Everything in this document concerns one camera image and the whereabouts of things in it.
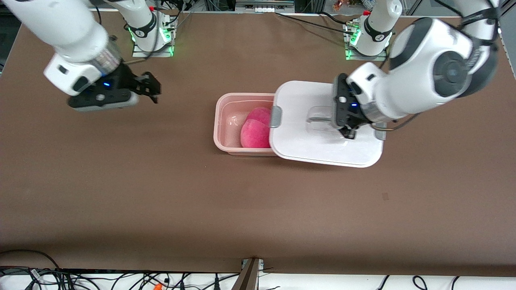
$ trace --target electrical wire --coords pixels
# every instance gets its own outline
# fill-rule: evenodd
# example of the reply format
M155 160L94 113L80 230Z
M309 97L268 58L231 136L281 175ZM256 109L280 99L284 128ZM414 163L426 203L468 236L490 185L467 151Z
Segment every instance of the electrical wire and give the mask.
M209 1L209 2L213 5L213 7L215 7L217 10L222 11L222 10L221 10L217 5L215 5L215 3L213 3L213 1L212 1L212 0L208 0L208 1Z
M84 274L72 274L72 275L83 277L83 275L84 275ZM130 277L130 276L138 275L138 273L132 273L132 274L127 274L127 273L125 273L125 274L123 274L123 275L127 275L127 276L125 276L125 278L127 278L127 277ZM90 279L90 280L114 281L114 280L119 279L119 277L117 277L117 278L88 277L88 279Z
M343 25L346 25L346 22L344 21L340 21L339 19L333 17L331 14L327 13L327 12L324 12L324 11L321 11L321 12L318 12L317 14L322 14L322 15L326 15L328 16L331 20L339 23L339 24L343 24Z
M454 290L455 288L455 282L460 278L460 276L455 276L455 278L453 278L453 281L451 282L451 290Z
M385 286L385 283L387 282L387 279L390 277L391 275L387 275L383 278L383 281L382 281L382 284L380 285L380 287L378 287L378 290L382 290L383 287Z
M378 66L378 68L383 68L383 66L387 63L389 60L389 54L386 54L385 59L382 61L382 63Z
M373 124L369 124L373 129L375 129L376 131L381 131L381 132L392 132L392 131L396 131L398 129L401 129L403 127L405 127L408 123L410 123L412 120L414 120L417 116L419 116L421 113L417 113L417 114L413 114L407 121L401 123L400 125L397 125L396 127L394 128L381 128L381 127L378 127L376 125L373 125Z
M124 278L124 276L125 276L125 278L129 277L129 276L126 276L126 275L127 274L122 274L120 277L116 278L115 282L113 283L113 285L111 285L111 290L115 289L115 285L118 283L118 281L120 281L120 279Z
M95 9L97 10L97 15L99 16L99 24L102 25L102 16L100 16L100 10L97 6L95 6Z
M188 13L188 15L187 15L183 20L181 20L181 22L179 22L179 24L177 25L177 27L176 27L176 28L179 28L179 26L181 26L181 24L183 24L183 22L185 22L185 20L186 20L188 17L190 17L190 15L192 15L192 14L193 14L192 12Z
M164 1L164 3L167 3L167 6L168 6L168 8L170 8L170 10L174 9L174 8L172 8L172 6L170 6L170 3L169 3L168 1Z
M174 285L174 287L172 287L172 289L171 289L171 290L176 289L176 288L178 287L178 285L179 285L179 284L181 284L181 282L184 282L184 281L185 281L185 278L186 278L186 277L188 277L188 276L190 276L190 273L187 273L186 275L185 275L185 274L183 274L183 276L181 277L181 280L179 280L179 281Z
M157 0L154 1L154 5L155 6L158 6L158 3L157 3ZM157 26L158 26L158 30L160 29L159 28L159 13L156 13L157 14L157 17L156 17L156 23L157 23ZM139 58L139 59L135 59L135 60L130 60L130 61L125 61L124 64L125 65L132 65L134 63L139 63L139 62L144 62L144 61L147 61L149 58L152 57L152 55L159 51L159 50L156 50L156 47L158 45L158 40L159 40L159 31L156 31L156 37L154 38L154 44L152 46L152 50L149 52L149 54L147 54L147 56L143 57L143 58Z
M307 10L307 8L310 6L310 4L312 3L312 1L313 1L313 0L310 0L310 1L307 3L307 5L304 7L304 9L301 11L301 13L304 13L304 12Z
M274 13L279 15L279 16L281 16L281 17L289 18L289 19L296 20L296 21L299 21L299 22L304 22L304 23L307 23L307 24L310 24L310 25L326 28L326 29L333 30L333 31L336 31L336 32L340 32L340 33L344 33L344 34L349 34L349 35L353 34L350 31L344 31L342 29L336 29L336 28L320 25L320 24L317 24L317 23L313 23L313 22L310 22L310 21L303 20L303 19L294 18L294 17L288 16L288 15L283 15L283 14L277 13L277 12L274 12Z
M224 278L220 278L218 282L222 282L222 281L224 281L224 280L227 280L227 279L229 279L229 278L236 277L236 276L238 276L238 275L240 275L240 274L233 274L233 275L226 276L226 277L224 277ZM210 288L211 286L215 285L215 283L216 283L216 282L213 282L212 284L210 284L210 285L208 285L208 286L206 286L206 287L202 288L201 290L207 290L207 289L208 289L208 288Z
M26 253L40 254L42 256L45 256L45 258L49 259L50 262L52 262L52 264L54 264L54 266L56 266L57 269L60 269L59 265L57 265L56 261L51 256L49 256L47 253L44 253L44 252L41 252L41 251L27 250L27 249L14 249L14 250L8 250L8 251L0 252L0 255L7 254L7 253L15 253L15 252L26 252Z
M457 14L457 15L458 15L458 16L460 16L461 18L464 18L464 15L462 15L462 13L461 13L459 10L457 10L457 9L453 8L452 6L450 6L450 5L448 5L448 4L444 3L444 2L442 2L441 0L434 0L434 1L435 1L435 2L437 2L437 3L439 3L439 4L441 4L442 6L444 6L444 7L446 7L446 8L448 8L449 10L453 11L455 14Z
M425 286L425 288L419 286L417 283L416 283L416 279L420 279L421 282L423 283L423 285ZM419 288L420 290L428 290L428 287L426 286L426 282L425 280L421 277L421 276L418 276L418 275L415 275L414 277L412 277L412 283L414 283L414 286L416 286L417 288Z

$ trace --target pink plastic container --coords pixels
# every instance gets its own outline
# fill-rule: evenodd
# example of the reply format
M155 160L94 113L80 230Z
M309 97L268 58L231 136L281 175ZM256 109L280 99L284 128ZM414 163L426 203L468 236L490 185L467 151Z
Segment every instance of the pink plastic container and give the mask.
M271 148L243 148L240 130L247 115L256 107L271 108L273 93L228 93L220 97L215 111L213 141L231 155L276 156Z

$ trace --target white container lid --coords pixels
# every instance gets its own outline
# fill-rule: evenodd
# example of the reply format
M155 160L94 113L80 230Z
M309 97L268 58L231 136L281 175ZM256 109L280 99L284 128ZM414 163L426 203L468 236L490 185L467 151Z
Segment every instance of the white container lid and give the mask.
M311 163L368 167L382 154L383 141L370 126L346 139L330 124L333 84L291 81L276 91L269 142L280 157Z

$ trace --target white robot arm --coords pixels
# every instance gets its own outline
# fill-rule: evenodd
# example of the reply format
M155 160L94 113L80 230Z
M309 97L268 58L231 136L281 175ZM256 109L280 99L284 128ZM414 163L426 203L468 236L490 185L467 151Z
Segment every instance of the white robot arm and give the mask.
M136 76L123 64L118 47L95 21L84 0L3 2L39 39L54 48L44 75L70 95L68 104L72 108L91 111L131 106L138 102L139 94L157 103L160 83L151 73ZM162 24L157 23L156 14L144 0L122 0L117 6L129 25L144 27L137 44L149 51L164 45L158 37Z
M497 63L498 0L459 1L459 28L421 18L397 37L384 73L368 62L335 79L333 125L354 138L364 124L418 114L479 91Z

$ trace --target table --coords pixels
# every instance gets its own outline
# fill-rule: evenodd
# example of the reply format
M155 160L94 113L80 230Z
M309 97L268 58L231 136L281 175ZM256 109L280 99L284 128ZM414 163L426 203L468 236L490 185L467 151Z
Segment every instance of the table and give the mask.
M121 16L102 19L129 60ZM486 89L389 133L364 169L229 156L212 140L225 93L358 67L334 31L195 13L172 58L131 66L161 82L159 104L87 114L43 76L52 54L22 27L0 78L2 248L70 268L235 272L259 256L276 272L516 275L516 82L503 49Z

